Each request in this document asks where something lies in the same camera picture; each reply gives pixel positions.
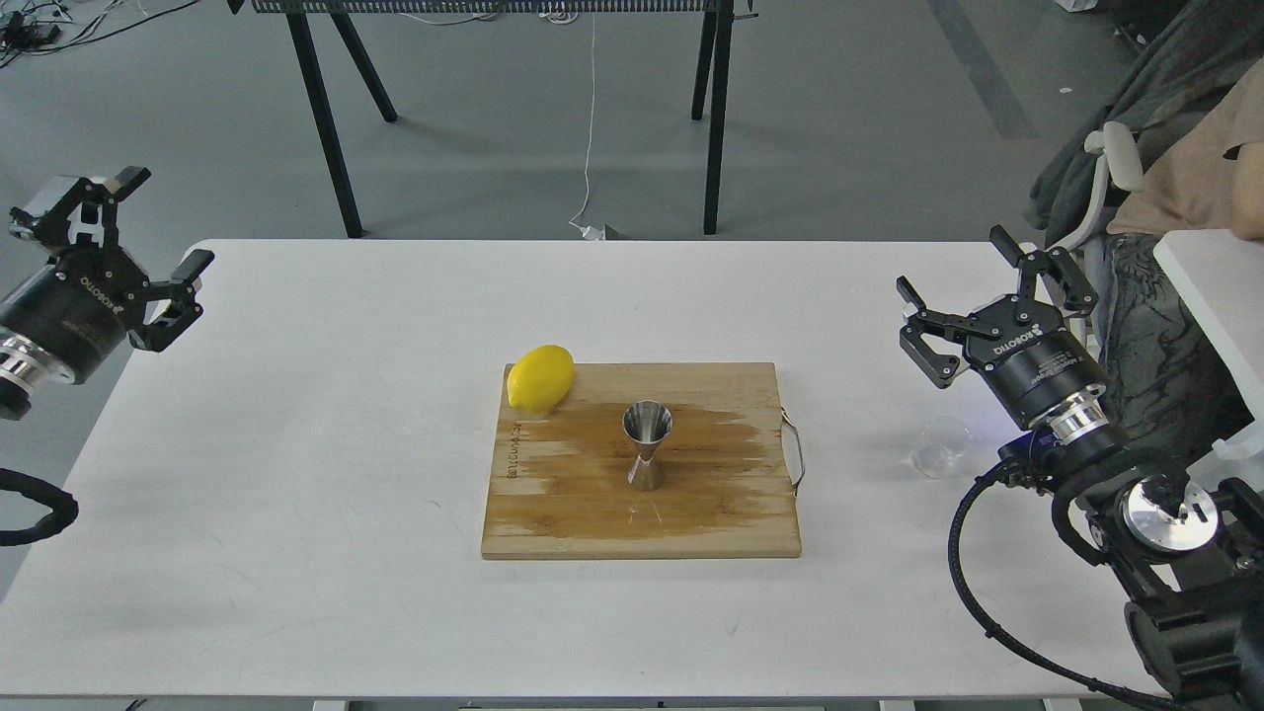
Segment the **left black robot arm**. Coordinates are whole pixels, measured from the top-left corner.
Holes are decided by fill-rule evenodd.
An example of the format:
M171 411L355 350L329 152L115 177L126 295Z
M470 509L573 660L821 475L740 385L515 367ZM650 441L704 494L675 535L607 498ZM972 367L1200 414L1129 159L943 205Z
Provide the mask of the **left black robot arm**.
M159 278L123 244L120 207L152 176L57 175L6 211L5 234L43 262L3 296L4 423L27 419L40 388L86 385L121 348L166 356L204 318L211 248L190 243Z

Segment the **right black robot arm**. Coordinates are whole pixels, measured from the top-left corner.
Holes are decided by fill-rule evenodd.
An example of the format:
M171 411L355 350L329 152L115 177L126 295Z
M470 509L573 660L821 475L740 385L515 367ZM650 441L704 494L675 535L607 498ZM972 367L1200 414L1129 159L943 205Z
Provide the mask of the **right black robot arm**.
M988 240L1012 269L1015 292L966 315L927 306L897 278L905 302L900 345L938 388L975 369L1023 436L953 514L947 555L956 593L988 638L1033 665L1143 710L1194 710L1229 700L1261 707L1261 497L1237 478L1207 491L1169 455L1134 445L1100 406L1106 376L1069 331L1095 288L1060 247L1024 250L1002 226ZM961 559L967 514L1002 483L1052 496L1060 541L1106 564L1127 602L1126 629L1154 696L1069 671L1033 652L983 611Z

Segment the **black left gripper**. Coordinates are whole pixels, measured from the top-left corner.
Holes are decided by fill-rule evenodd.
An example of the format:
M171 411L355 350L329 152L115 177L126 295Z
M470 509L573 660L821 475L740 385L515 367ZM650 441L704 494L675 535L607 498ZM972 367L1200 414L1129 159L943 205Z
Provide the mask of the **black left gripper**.
M10 207L9 233L49 252L48 264L3 300L3 378L82 385L123 342L161 353L202 315L198 278L215 261L193 249L150 282L119 243L118 207L152 176L140 166L112 177L57 176L24 207ZM145 306L166 307L145 321Z

